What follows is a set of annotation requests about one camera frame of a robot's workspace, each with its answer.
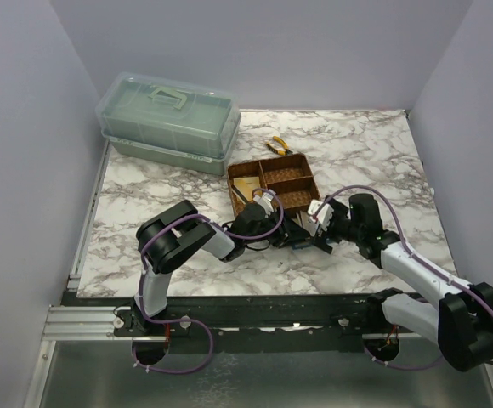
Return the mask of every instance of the yellow and black pliers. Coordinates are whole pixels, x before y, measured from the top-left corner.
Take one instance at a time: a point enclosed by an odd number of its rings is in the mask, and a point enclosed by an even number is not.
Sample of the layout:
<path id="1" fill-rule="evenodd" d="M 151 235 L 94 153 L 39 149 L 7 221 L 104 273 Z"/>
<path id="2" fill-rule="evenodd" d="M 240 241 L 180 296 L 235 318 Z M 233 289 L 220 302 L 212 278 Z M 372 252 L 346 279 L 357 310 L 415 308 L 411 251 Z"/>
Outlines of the yellow and black pliers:
<path id="1" fill-rule="evenodd" d="M 277 149 L 270 142 L 265 142 L 267 148 L 271 150 L 273 153 L 279 156 L 289 156 L 293 153 L 290 149 L 288 149 L 288 144 L 286 144 L 285 141 L 282 140 L 280 137 L 273 136 L 273 140 L 284 148 L 284 149 Z"/>

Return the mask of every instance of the gray panel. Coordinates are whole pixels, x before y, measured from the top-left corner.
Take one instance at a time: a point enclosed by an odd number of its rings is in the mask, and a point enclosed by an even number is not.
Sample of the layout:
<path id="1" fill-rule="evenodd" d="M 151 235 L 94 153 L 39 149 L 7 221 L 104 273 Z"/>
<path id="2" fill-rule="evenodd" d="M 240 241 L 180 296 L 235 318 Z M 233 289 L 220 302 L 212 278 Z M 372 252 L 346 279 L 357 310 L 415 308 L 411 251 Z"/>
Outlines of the gray panel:
<path id="1" fill-rule="evenodd" d="M 131 71 L 310 109 L 410 109 L 471 2 L 52 0 L 100 94 Z"/>
<path id="2" fill-rule="evenodd" d="M 477 0 L 411 113 L 461 276 L 493 286 L 493 2 Z"/>
<path id="3" fill-rule="evenodd" d="M 97 93 L 43 0 L 0 2 L 0 408 L 20 407 L 102 153 Z"/>
<path id="4" fill-rule="evenodd" d="M 443 365 L 403 372 L 371 363 L 365 354 L 216 354 L 211 365 L 188 376 L 146 374 L 133 369 L 130 345 L 59 343 L 44 408 L 490 408 L 485 374 L 462 374 Z M 405 363 L 433 359 L 435 347 L 410 340 Z M 170 355 L 166 367 L 185 367 L 199 355 Z"/>

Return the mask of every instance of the plastic toolbox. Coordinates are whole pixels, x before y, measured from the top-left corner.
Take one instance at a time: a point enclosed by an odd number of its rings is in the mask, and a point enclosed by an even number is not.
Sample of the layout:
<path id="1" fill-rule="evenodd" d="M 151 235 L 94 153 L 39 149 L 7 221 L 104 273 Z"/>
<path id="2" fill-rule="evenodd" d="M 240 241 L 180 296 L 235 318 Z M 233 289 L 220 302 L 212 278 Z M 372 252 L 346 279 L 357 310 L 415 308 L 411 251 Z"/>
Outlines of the plastic toolbox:
<path id="1" fill-rule="evenodd" d="M 227 93 L 127 72 L 96 113 L 102 134 L 120 153 L 220 175 L 241 121 Z"/>
<path id="2" fill-rule="evenodd" d="M 315 177 L 305 155 L 246 161 L 228 167 L 229 197 L 235 216 L 243 210 L 245 204 L 232 190 L 234 179 L 256 176 L 262 188 L 273 190 L 279 196 L 289 215 L 307 211 L 311 200 L 320 199 Z"/>

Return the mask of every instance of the brown wicker tray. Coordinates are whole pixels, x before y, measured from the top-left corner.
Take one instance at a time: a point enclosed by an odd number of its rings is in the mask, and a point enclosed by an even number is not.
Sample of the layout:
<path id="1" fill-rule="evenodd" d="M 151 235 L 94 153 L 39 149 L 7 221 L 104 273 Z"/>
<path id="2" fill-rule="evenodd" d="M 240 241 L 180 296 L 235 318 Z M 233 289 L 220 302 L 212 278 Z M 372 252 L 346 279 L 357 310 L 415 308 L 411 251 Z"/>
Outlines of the brown wicker tray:
<path id="1" fill-rule="evenodd" d="M 233 193 L 233 180 L 254 176 L 259 177 L 262 188 L 273 190 L 279 196 L 288 215 L 307 211 L 311 200 L 320 199 L 313 172 L 305 155 L 246 161 L 228 166 L 229 197 L 235 216 L 243 210 L 245 204 Z"/>

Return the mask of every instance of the table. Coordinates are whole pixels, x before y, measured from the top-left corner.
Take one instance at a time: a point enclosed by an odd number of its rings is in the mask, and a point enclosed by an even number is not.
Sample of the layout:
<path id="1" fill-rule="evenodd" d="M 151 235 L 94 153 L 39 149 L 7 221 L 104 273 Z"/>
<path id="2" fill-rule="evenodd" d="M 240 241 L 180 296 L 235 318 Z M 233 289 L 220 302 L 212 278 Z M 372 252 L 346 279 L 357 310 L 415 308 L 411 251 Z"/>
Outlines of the table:
<path id="1" fill-rule="evenodd" d="M 454 273 L 454 264 L 402 110 L 243 111 L 230 163 L 274 156 L 264 145 L 281 136 L 304 153 L 324 196 L 349 184 L 379 189 L 395 206 L 409 242 Z M 225 177 L 122 156 L 110 149 L 93 226 L 88 229 L 77 296 L 132 297 L 141 263 L 137 228 L 188 199 L 214 221 L 233 219 Z M 394 226 L 381 207 L 387 228 Z M 173 273 L 170 296 L 298 295 L 410 288 L 363 259 L 352 244 L 332 255 L 310 247 L 246 253 L 221 263 L 199 251 Z"/>

